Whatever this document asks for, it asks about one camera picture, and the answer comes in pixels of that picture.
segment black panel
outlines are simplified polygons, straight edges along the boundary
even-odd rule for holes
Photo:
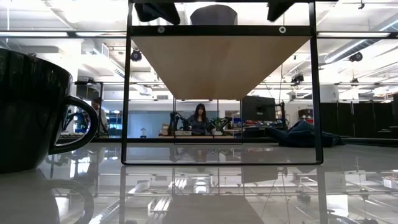
[[[375,103],[374,114],[376,115],[376,131],[389,129],[394,125],[392,103]]]
[[[206,6],[192,13],[191,22],[192,25],[237,25],[238,14],[229,6]]]
[[[321,103],[322,131],[338,134],[337,103]]]
[[[338,134],[341,136],[354,136],[351,103],[338,103]]]
[[[355,103],[353,117],[356,138],[376,137],[372,103]]]
[[[394,114],[394,125],[398,125],[398,93],[394,94],[394,101],[392,102],[392,113]]]

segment wooden panel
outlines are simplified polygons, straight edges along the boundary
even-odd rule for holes
[[[310,37],[133,37],[179,100],[240,100]]]

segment woman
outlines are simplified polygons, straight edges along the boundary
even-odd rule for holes
[[[192,135],[205,135],[206,134],[206,125],[209,120],[206,117],[206,108],[203,104],[198,104],[195,114],[188,118],[189,123],[191,124],[191,132]]]

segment black partition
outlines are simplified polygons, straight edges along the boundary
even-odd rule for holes
[[[347,138],[396,138],[392,103],[321,103],[322,130]]]
[[[338,103],[338,134],[354,137],[353,113],[351,103]]]
[[[329,133],[338,132],[338,107],[337,103],[321,103],[322,130]]]
[[[374,103],[376,131],[390,129],[394,125],[391,103]]]
[[[354,103],[353,109],[355,137],[375,138],[377,132],[373,103]]]

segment long dark hair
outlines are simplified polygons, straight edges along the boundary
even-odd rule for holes
[[[206,108],[205,105],[199,103],[196,110],[195,110],[195,114],[193,115],[195,117],[195,120],[198,120],[199,118],[199,109],[203,110],[203,113],[201,114],[201,119],[202,121],[206,121]]]

